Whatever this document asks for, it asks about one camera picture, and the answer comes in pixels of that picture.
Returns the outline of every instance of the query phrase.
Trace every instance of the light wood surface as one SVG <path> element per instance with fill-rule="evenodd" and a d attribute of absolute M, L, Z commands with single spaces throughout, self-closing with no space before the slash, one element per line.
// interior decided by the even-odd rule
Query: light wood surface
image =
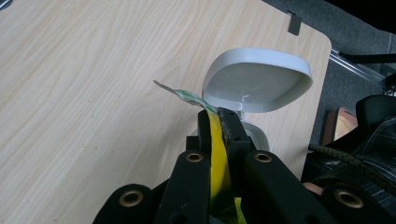
<path fill-rule="evenodd" d="M 331 43 L 289 22 L 259 0 L 14 1 L 0 11 L 0 223 L 92 223 L 115 189 L 162 183 L 201 108 L 153 80 L 200 93 L 238 47 L 311 65 L 304 96 L 247 115 L 300 177 Z"/>

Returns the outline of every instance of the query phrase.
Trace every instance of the brass rivet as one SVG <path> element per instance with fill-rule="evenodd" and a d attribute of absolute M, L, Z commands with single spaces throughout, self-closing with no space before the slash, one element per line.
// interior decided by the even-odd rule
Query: brass rivet
<path fill-rule="evenodd" d="M 343 189 L 338 189 L 334 192 L 335 199 L 338 202 L 352 208 L 362 208 L 364 206 L 360 197 Z"/>
<path fill-rule="evenodd" d="M 139 190 L 129 190 L 120 197 L 120 204 L 124 207 L 133 207 L 143 200 L 143 193 Z"/>

